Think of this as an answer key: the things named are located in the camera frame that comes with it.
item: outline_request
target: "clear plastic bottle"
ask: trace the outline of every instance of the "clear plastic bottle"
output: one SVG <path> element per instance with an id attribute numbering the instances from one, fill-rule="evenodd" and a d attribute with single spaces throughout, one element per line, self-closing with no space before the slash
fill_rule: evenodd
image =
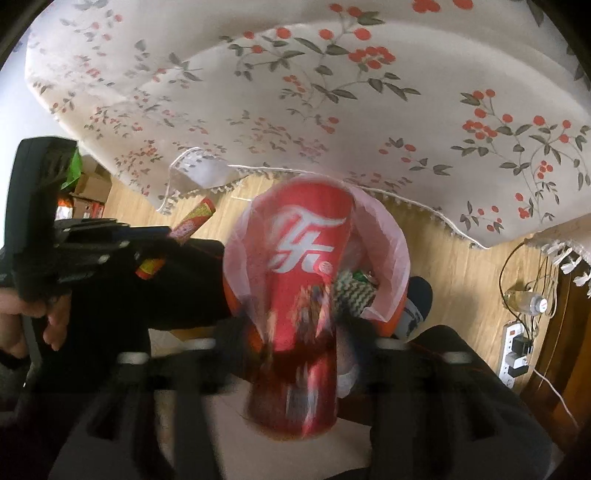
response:
<path id="1" fill-rule="evenodd" d="M 515 313 L 536 316 L 548 309 L 548 300 L 534 291 L 507 290 L 505 301 Z"/>

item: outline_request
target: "white cable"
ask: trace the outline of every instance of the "white cable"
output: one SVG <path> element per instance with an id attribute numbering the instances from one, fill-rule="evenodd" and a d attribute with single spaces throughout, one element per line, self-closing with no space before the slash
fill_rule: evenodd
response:
<path id="1" fill-rule="evenodd" d="M 562 406 L 564 407 L 565 412 L 569 415 L 570 419 L 573 421 L 573 424 L 574 424 L 575 428 L 578 430 L 579 429 L 579 424 L 574 419 L 573 414 L 570 412 L 569 408 L 566 406 L 566 403 L 564 402 L 564 399 L 562 398 L 562 395 L 560 395 L 558 393 L 558 391 L 554 388 L 554 385 L 552 385 L 552 383 L 550 383 L 550 380 L 548 380 L 544 375 L 542 375 L 536 369 L 534 369 L 534 372 L 535 372 L 536 375 L 538 375 L 538 377 L 540 377 L 542 380 L 544 380 L 550 386 L 550 388 L 552 389 L 552 391 L 558 396 L 558 398 L 562 402 Z"/>

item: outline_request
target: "black cable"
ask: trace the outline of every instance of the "black cable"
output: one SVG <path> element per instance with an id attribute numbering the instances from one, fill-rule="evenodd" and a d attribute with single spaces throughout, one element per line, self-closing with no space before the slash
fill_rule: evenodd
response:
<path id="1" fill-rule="evenodd" d="M 517 319 L 517 321 L 523 325 L 523 328 L 525 329 L 525 334 L 527 335 L 527 339 L 531 340 L 531 335 L 530 335 L 530 331 L 527 328 L 527 325 L 525 324 L 525 322 L 523 320 L 521 320 L 521 318 L 519 317 L 519 315 L 517 315 L 513 310 L 511 310 L 511 307 L 509 307 L 509 305 L 507 304 L 507 301 L 505 300 L 505 294 L 503 293 L 503 287 L 501 285 L 501 280 L 503 279 L 503 273 L 505 272 L 505 268 L 507 266 L 507 263 L 509 263 L 509 260 L 511 259 L 511 257 L 515 254 L 515 252 L 517 252 L 521 247 L 523 247 L 525 244 L 523 242 L 521 242 L 519 245 L 517 245 L 517 247 L 515 247 L 513 249 L 513 251 L 509 254 L 509 256 L 507 257 L 507 260 L 505 260 L 505 264 L 503 265 L 503 268 L 501 268 L 501 273 L 499 274 L 499 292 L 501 294 L 501 299 L 503 301 L 503 305 L 505 305 L 505 308 L 507 310 L 509 310 L 509 312 L 511 312 L 511 314 L 513 315 L 513 317 L 515 317 Z"/>

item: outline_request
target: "tablecloth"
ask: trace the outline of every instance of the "tablecloth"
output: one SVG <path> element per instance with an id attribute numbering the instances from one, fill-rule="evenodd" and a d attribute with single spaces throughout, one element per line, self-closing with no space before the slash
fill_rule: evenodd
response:
<path id="1" fill-rule="evenodd" d="M 484 247 L 591 211 L 591 83 L 529 0 L 56 0 L 26 78 L 161 211 L 266 170 L 397 196 Z"/>

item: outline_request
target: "power strip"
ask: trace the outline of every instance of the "power strip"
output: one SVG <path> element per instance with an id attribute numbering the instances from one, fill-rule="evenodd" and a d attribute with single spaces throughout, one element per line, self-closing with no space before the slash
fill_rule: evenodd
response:
<path id="1" fill-rule="evenodd" d="M 501 358 L 499 360 L 499 378 L 509 388 L 513 388 L 515 378 L 509 375 L 509 364 L 505 362 L 505 358 L 511 353 L 511 346 L 513 345 L 513 338 L 525 333 L 525 329 L 520 322 L 510 323 L 503 328 L 503 348 L 501 350 Z"/>

